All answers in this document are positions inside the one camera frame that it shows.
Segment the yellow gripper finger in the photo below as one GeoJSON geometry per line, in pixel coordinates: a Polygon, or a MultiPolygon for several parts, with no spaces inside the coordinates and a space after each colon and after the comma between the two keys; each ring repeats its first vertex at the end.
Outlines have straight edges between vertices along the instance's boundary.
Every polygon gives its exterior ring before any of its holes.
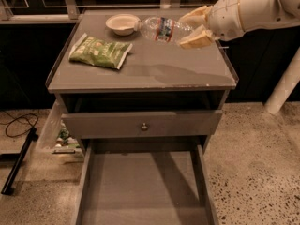
{"type": "Polygon", "coordinates": [[[198,49],[211,45],[214,40],[213,32],[201,25],[190,35],[183,37],[179,41],[179,46],[183,49],[198,49]]]}
{"type": "Polygon", "coordinates": [[[179,19],[180,23],[186,23],[196,29],[200,26],[207,27],[207,20],[212,6],[198,7],[179,19]]]}

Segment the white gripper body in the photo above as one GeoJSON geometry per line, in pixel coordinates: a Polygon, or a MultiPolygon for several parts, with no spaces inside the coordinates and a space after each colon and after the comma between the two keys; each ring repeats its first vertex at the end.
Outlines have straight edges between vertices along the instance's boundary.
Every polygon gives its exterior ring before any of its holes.
{"type": "Polygon", "coordinates": [[[239,0],[218,0],[211,8],[207,23],[216,38],[230,41],[245,34],[239,14],[239,0]]]}

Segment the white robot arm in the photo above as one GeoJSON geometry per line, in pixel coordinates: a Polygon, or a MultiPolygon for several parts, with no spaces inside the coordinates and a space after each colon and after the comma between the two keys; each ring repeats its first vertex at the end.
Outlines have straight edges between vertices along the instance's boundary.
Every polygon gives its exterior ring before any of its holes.
{"type": "Polygon", "coordinates": [[[183,49],[206,47],[215,40],[230,41],[245,33],[300,25],[300,0],[218,0],[179,19],[194,31],[179,41],[183,49]]]}

